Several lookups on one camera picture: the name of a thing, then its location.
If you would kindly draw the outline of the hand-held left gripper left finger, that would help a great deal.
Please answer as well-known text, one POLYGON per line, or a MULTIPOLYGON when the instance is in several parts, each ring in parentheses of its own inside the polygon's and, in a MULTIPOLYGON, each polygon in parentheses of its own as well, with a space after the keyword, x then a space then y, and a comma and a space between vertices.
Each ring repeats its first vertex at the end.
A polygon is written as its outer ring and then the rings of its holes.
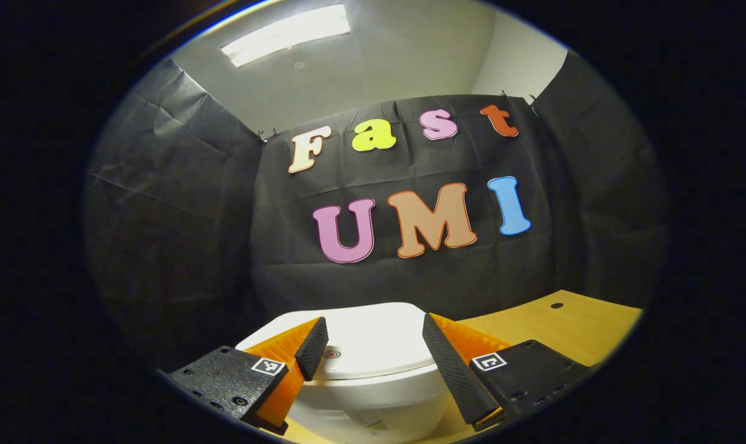
POLYGON ((329 335, 312 318, 241 350, 221 346, 165 374, 165 382, 227 421, 283 436, 305 382, 319 368, 329 335))

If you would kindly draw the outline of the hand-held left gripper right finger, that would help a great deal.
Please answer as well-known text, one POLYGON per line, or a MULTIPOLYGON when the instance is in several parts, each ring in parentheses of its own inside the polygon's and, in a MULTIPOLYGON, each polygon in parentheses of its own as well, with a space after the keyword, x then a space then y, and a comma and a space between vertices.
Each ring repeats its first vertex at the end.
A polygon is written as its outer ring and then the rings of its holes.
POLYGON ((539 413, 593 372, 538 340, 509 345, 437 314, 424 315, 422 337, 475 432, 539 413))

